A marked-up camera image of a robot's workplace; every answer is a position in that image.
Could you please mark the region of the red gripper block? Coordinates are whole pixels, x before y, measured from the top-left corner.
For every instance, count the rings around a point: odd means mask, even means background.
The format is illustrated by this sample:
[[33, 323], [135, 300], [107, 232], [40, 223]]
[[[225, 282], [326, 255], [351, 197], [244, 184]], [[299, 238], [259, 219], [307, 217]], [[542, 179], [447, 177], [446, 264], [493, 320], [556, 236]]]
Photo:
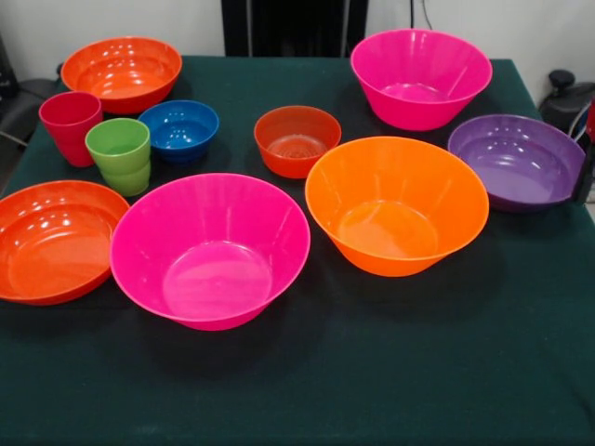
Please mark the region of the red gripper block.
[[[590, 102], [587, 118], [587, 134], [590, 139], [595, 139], [595, 98]], [[585, 160], [578, 176], [574, 201], [586, 201], [594, 183], [594, 142], [591, 141], [585, 149]]]

